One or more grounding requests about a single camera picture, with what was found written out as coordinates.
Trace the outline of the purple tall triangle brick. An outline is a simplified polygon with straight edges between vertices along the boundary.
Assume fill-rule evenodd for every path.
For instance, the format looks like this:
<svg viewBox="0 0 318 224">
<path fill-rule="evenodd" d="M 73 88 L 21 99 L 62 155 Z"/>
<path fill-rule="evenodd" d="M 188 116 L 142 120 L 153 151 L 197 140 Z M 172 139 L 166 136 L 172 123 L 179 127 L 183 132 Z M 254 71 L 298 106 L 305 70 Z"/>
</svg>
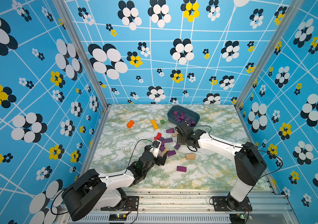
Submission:
<svg viewBox="0 0 318 224">
<path fill-rule="evenodd" d="M 166 133 L 175 133 L 175 129 L 174 128 L 167 129 Z"/>
</svg>

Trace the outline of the lone purple brick front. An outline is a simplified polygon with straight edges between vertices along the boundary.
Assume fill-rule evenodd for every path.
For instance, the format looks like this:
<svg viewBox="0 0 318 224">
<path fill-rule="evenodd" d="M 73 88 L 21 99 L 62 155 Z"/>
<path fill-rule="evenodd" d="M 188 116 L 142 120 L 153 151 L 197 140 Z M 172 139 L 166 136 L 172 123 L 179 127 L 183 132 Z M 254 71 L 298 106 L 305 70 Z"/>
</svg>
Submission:
<svg viewBox="0 0 318 224">
<path fill-rule="evenodd" d="M 177 166 L 177 171 L 178 171 L 178 172 L 186 173 L 186 172 L 187 172 L 187 167 Z"/>
</svg>

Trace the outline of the yellow long brick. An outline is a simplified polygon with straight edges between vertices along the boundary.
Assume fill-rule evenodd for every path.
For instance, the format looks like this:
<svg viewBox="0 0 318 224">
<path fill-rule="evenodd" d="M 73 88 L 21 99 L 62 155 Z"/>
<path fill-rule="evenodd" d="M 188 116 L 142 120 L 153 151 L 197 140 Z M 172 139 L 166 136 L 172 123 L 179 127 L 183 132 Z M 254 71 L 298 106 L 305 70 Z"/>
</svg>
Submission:
<svg viewBox="0 0 318 224">
<path fill-rule="evenodd" d="M 154 119 L 151 120 L 151 124 L 155 130 L 158 130 L 159 126 Z"/>
</svg>

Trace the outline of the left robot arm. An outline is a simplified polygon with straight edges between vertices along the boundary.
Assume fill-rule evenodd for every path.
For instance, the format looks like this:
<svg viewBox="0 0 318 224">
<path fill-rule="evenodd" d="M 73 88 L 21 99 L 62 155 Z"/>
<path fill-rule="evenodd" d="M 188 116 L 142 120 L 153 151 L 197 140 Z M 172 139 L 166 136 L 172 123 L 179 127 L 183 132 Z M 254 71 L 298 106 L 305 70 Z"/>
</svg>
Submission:
<svg viewBox="0 0 318 224">
<path fill-rule="evenodd" d="M 135 186 L 143 181 L 153 166 L 165 165 L 168 151 L 160 152 L 153 145 L 146 147 L 148 150 L 124 171 L 104 176 L 95 169 L 90 169 L 66 187 L 61 197 L 72 221 L 82 219 L 94 208 L 122 209 L 127 197 L 123 188 Z"/>
</svg>

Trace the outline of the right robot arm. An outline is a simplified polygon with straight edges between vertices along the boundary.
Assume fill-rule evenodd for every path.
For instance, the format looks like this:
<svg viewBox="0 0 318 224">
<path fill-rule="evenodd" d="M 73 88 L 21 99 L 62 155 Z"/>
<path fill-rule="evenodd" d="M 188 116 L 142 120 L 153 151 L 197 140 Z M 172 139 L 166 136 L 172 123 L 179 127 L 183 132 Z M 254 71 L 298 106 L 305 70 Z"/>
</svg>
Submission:
<svg viewBox="0 0 318 224">
<path fill-rule="evenodd" d="M 186 122 L 176 126 L 175 130 L 179 145 L 186 145 L 189 149 L 210 150 L 234 162 L 238 179 L 230 190 L 226 203 L 230 210 L 239 210 L 253 187 L 264 177 L 263 173 L 267 168 L 257 147 L 251 142 L 239 144 L 214 138 L 201 129 L 193 130 Z"/>
</svg>

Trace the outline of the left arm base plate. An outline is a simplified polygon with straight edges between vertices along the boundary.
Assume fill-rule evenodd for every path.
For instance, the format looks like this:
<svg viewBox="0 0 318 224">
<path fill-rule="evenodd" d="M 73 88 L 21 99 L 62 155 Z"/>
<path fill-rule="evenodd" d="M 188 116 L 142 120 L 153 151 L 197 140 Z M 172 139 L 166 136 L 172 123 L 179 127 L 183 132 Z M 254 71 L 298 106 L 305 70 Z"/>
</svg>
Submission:
<svg viewBox="0 0 318 224">
<path fill-rule="evenodd" d="M 114 207 L 103 207 L 101 211 L 137 211 L 139 206 L 139 197 L 138 196 L 127 196 Z"/>
</svg>

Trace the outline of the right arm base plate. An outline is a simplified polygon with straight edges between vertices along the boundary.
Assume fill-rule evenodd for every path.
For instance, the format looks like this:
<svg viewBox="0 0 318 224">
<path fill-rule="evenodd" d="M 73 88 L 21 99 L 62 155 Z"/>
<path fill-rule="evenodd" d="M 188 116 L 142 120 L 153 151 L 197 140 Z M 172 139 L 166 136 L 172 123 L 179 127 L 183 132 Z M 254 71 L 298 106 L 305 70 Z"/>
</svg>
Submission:
<svg viewBox="0 0 318 224">
<path fill-rule="evenodd" d="M 248 197 L 245 197 L 242 202 L 237 202 L 232 198 L 227 197 L 211 197 L 209 199 L 209 204 L 214 207 L 215 211 L 225 211 L 225 212 L 249 212 L 253 211 L 251 202 Z"/>
</svg>

